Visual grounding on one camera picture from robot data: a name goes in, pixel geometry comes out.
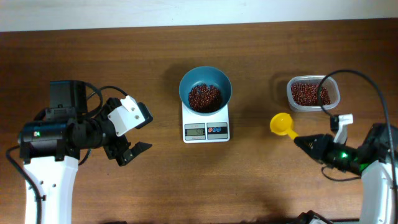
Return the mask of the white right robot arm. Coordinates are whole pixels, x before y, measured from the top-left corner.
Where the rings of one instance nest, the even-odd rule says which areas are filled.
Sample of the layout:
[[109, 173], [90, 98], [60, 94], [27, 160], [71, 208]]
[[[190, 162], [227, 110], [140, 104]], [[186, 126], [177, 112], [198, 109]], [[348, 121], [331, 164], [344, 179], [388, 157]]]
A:
[[294, 143], [314, 161], [357, 175], [364, 196], [360, 223], [397, 223], [397, 159], [389, 155], [387, 125], [375, 123], [363, 144], [352, 148], [333, 141], [330, 134], [296, 137]]

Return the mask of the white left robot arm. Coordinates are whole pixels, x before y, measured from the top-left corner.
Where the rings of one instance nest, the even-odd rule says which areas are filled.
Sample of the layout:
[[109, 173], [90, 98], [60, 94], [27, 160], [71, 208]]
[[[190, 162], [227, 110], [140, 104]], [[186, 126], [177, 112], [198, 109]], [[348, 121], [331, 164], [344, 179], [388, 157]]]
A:
[[104, 100], [101, 89], [79, 80], [50, 83], [50, 105], [19, 133], [26, 181], [26, 223], [71, 223], [82, 150], [103, 148], [122, 167], [151, 144], [131, 144], [125, 134], [153, 120], [146, 105], [125, 94]]

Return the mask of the yellow plastic scoop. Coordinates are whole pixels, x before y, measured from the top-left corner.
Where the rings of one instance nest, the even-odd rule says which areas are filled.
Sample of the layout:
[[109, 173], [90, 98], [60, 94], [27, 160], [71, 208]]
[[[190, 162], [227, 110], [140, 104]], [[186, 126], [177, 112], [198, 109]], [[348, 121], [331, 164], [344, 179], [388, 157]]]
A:
[[294, 131], [294, 122], [288, 113], [278, 113], [270, 121], [271, 132], [278, 136], [288, 136], [294, 140], [299, 135]]

